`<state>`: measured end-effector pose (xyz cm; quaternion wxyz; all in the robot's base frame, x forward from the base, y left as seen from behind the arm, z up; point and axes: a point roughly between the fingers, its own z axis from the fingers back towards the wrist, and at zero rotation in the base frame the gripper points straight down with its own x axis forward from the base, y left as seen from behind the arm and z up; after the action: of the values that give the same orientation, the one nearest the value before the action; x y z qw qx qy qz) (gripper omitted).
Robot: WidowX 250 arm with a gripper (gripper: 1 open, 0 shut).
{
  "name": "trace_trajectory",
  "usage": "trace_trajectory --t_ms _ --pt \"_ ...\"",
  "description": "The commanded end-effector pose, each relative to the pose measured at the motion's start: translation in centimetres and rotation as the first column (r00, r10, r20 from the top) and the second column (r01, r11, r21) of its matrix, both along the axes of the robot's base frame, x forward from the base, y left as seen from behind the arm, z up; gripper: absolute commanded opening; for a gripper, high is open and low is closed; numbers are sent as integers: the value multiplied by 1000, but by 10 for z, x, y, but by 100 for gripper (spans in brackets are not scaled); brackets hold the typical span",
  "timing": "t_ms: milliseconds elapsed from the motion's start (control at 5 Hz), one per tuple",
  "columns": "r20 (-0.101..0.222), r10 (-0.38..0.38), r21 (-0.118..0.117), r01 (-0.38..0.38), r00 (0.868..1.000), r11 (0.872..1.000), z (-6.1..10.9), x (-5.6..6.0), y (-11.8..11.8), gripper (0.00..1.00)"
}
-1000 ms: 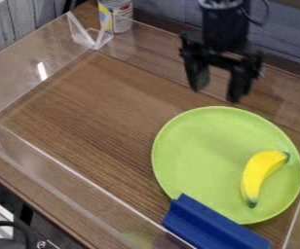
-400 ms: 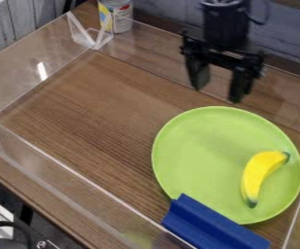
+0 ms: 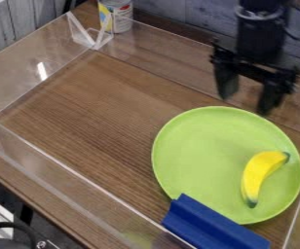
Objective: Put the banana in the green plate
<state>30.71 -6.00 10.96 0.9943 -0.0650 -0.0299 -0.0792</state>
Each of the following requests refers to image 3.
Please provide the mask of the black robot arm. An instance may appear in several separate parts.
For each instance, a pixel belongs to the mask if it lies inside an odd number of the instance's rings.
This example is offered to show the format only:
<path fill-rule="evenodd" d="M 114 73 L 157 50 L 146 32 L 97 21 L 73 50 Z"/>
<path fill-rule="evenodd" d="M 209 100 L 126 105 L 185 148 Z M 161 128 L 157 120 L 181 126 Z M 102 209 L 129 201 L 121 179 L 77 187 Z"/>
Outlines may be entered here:
<path fill-rule="evenodd" d="M 210 61 L 218 95 L 230 98 L 240 89 L 238 77 L 262 84 L 257 112 L 266 116 L 294 92 L 300 73 L 297 60 L 282 47 L 288 32 L 290 0 L 238 0 L 234 8 L 237 35 L 213 42 Z"/>

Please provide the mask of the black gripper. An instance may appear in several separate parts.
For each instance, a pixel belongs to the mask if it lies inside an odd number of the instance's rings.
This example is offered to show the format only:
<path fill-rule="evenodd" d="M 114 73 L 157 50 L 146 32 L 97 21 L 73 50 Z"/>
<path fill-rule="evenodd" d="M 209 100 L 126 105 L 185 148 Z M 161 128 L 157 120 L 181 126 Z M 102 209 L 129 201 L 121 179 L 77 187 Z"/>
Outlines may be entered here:
<path fill-rule="evenodd" d="M 238 76 L 264 84 L 257 112 L 266 116 L 293 92 L 296 66 L 282 51 L 286 37 L 298 40 L 288 30 L 290 6 L 237 6 L 234 40 L 213 43 L 211 63 L 221 99 L 238 91 Z"/>

